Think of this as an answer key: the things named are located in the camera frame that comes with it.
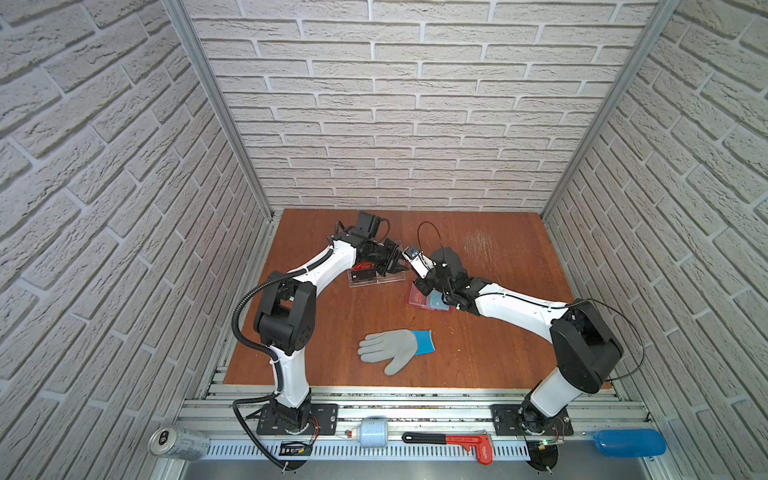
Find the red card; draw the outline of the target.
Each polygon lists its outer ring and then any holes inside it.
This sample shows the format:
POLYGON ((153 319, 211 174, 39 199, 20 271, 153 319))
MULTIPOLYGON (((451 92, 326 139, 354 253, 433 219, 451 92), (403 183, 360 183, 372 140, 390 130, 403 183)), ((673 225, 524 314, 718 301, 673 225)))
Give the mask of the red card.
POLYGON ((374 270, 375 266, 371 262, 360 262, 352 267, 353 271, 374 270))

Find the red leather card holder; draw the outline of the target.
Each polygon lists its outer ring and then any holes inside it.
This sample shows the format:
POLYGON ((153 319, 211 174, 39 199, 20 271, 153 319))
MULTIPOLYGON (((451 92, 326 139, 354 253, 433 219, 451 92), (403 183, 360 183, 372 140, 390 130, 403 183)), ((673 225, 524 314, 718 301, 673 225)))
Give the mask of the red leather card holder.
POLYGON ((430 311, 448 312, 450 310, 450 306, 443 301, 443 296, 439 291, 432 290, 425 295, 418 290, 414 283, 409 285, 406 304, 430 311))

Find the clear acrylic card organizer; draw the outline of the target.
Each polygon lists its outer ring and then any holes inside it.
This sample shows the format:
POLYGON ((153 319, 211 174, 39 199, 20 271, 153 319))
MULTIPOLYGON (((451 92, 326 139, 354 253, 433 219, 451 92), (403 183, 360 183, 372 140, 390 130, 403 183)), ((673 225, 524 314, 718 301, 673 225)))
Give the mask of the clear acrylic card organizer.
POLYGON ((401 241, 366 241, 356 249, 356 260, 347 271, 350 287, 372 286, 405 279, 408 267, 401 241))

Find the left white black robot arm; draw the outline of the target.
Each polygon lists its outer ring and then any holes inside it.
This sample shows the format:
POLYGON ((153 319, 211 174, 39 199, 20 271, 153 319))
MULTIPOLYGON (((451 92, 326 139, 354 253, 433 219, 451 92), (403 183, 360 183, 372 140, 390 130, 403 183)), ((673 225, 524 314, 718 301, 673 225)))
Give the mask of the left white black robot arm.
POLYGON ((271 273, 236 304, 232 333, 239 344, 269 356, 275 389, 268 406, 289 431, 310 423, 305 347, 315 329, 318 295, 360 262, 382 277, 404 270, 399 245, 376 238, 382 224, 389 221, 368 212, 360 212, 352 226, 337 223, 320 253, 293 270, 271 273))

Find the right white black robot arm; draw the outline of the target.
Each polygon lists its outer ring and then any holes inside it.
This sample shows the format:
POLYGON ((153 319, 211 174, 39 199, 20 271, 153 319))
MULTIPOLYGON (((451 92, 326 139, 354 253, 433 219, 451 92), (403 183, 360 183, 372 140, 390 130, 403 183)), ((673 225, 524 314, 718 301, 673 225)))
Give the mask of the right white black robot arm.
POLYGON ((605 383, 633 376, 646 356, 625 374, 612 376, 624 356, 624 347, 604 320, 600 307, 637 328, 621 311, 594 298, 556 302, 509 290, 488 279, 470 276, 458 254, 441 246, 427 255, 420 246, 403 257, 416 273, 415 286, 424 295, 434 291, 458 311, 497 319, 531 332, 551 344, 556 367, 540 381, 518 407, 520 428, 541 435, 583 394, 595 394, 605 383))

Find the black card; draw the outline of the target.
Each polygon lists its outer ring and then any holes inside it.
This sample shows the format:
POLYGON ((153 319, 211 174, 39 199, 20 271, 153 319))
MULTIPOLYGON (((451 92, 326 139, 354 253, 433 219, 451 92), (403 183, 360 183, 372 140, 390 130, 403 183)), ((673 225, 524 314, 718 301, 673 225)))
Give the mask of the black card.
POLYGON ((350 281, 353 284, 373 282, 376 279, 376 271, 373 269, 351 270, 350 281))

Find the grey blue work glove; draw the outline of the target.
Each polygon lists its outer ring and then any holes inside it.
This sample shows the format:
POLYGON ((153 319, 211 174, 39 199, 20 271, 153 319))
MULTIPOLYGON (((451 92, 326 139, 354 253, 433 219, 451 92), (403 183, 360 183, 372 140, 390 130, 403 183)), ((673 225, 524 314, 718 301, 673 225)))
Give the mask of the grey blue work glove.
POLYGON ((394 376, 414 357, 435 352, 430 330, 390 330, 368 334, 359 342, 357 354, 364 363, 386 362, 384 373, 394 376))

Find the red black pipe wrench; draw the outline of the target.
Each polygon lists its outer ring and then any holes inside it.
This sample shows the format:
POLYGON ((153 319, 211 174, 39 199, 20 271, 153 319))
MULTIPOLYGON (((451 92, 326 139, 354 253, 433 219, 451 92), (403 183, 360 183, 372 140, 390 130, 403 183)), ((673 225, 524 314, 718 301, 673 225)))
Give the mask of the red black pipe wrench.
POLYGON ((448 435, 441 433, 405 432, 401 440, 407 444, 458 445, 466 452, 473 453, 481 465, 491 465, 493 449, 490 436, 483 434, 448 435))

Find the white plastic bottle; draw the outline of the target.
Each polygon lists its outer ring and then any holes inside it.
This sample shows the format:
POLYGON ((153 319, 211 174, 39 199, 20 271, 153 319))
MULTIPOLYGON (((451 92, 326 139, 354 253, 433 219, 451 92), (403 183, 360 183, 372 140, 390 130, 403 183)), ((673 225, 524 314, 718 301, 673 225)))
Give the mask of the white plastic bottle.
POLYGON ((362 448, 374 449, 387 446, 389 437, 388 419, 369 417, 346 432, 347 438, 357 442, 362 448))

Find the black round foot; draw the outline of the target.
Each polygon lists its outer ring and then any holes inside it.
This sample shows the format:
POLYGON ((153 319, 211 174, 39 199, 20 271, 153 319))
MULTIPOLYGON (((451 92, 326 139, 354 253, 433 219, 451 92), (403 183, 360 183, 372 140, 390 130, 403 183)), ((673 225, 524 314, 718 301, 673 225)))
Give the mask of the black round foot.
POLYGON ((537 472, 551 474, 552 469, 559 460, 558 446, 556 444, 528 442, 527 449, 529 454, 528 465, 537 472))

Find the blue plastic bottle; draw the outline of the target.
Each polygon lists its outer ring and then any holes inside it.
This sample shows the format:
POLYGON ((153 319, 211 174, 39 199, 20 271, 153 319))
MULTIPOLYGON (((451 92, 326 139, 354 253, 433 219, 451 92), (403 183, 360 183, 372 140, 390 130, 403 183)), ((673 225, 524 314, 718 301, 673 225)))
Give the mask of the blue plastic bottle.
POLYGON ((667 444, 653 429, 602 430, 593 435, 597 450, 615 458, 641 458, 663 455, 667 444))

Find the silver drink can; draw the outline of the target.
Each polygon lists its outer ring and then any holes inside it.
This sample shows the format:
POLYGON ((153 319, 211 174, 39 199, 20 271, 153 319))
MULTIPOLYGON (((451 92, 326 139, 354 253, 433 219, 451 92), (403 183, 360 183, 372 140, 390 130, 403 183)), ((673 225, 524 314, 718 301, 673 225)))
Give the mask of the silver drink can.
POLYGON ((209 449, 210 438, 197 430, 174 425, 160 427, 148 441, 148 451, 157 457, 196 461, 209 449))

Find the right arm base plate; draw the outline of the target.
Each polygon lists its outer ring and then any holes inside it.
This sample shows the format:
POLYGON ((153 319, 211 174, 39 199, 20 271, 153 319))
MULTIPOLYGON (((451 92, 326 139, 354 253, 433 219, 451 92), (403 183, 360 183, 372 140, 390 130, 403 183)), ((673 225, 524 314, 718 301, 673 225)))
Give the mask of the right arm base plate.
POLYGON ((568 437, 574 434, 566 408, 554 417, 547 417, 527 404, 493 404, 490 411, 497 436, 568 437))

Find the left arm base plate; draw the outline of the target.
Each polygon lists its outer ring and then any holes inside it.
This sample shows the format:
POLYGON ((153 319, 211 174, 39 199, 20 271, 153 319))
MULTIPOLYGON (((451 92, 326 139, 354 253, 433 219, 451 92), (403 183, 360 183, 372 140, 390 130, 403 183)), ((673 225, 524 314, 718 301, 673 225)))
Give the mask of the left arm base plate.
POLYGON ((260 413, 258 435, 310 435, 319 429, 320 436, 334 436, 338 420, 338 404, 304 403, 289 408, 270 402, 260 413))

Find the aluminium rail frame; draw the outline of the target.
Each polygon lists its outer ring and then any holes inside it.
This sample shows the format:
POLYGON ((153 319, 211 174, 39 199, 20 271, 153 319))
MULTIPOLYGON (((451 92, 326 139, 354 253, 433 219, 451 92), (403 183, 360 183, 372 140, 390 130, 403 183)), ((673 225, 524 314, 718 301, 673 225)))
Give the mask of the aluminium rail frame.
MULTIPOLYGON (((568 447, 579 442, 589 444, 599 458, 593 435, 602 430, 653 429, 656 425, 644 403, 621 399, 613 390, 588 394, 566 409, 574 428, 568 437, 497 436, 491 420, 493 404, 521 404, 520 389, 442 389, 388 387, 319 387, 313 403, 338 404, 338 420, 334 436, 320 436, 319 429, 310 435, 258 435, 257 426, 264 404, 243 405, 235 412, 232 405, 265 394, 262 386, 212 385, 207 397, 183 402, 173 423, 197 430, 210 438, 208 460, 261 460, 264 455, 249 435, 249 427, 265 450, 278 459, 282 442, 307 442, 313 445, 309 457, 292 457, 294 462, 319 461, 465 461, 477 462, 473 453, 458 445, 407 444, 401 440, 405 432, 441 433, 448 435, 483 434, 490 436, 493 462, 527 462, 528 442, 556 444, 559 459, 568 447), (388 419, 389 437, 386 447, 365 449, 347 438, 346 432, 369 417, 388 419)), ((670 452, 661 456, 633 458, 640 461, 652 479, 677 479, 679 473, 670 452)))

